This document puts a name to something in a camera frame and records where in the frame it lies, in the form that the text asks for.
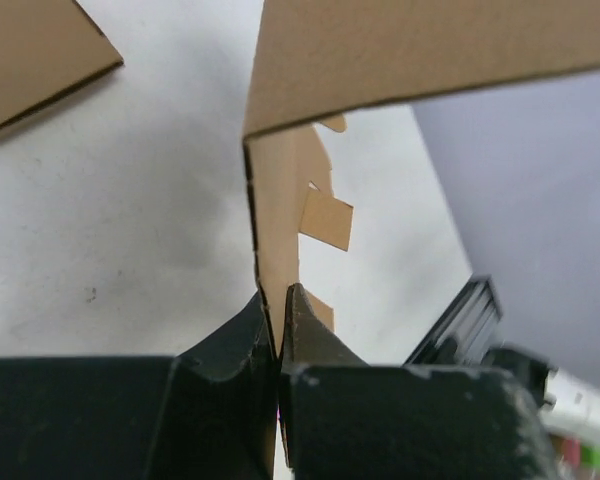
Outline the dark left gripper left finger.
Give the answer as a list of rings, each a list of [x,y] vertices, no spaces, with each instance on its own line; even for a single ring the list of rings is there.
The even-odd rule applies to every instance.
[[[0,479],[269,479],[261,301],[177,356],[0,358]]]

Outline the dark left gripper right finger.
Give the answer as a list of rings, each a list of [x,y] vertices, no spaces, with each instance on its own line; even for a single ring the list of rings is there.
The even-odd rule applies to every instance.
[[[286,298],[279,414],[298,479],[556,479],[539,412],[548,363],[492,346],[480,364],[372,366]]]

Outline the large cardboard box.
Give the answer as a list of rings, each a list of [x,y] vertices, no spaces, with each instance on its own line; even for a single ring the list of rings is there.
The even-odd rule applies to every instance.
[[[316,126],[362,108],[600,69],[600,1],[267,1],[243,127],[256,284],[275,350],[298,237],[349,245]]]

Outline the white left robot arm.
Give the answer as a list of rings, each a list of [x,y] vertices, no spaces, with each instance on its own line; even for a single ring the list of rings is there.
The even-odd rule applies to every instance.
[[[372,366],[299,284],[177,356],[0,358],[0,479],[600,479],[600,390],[500,345],[469,280],[406,362]]]

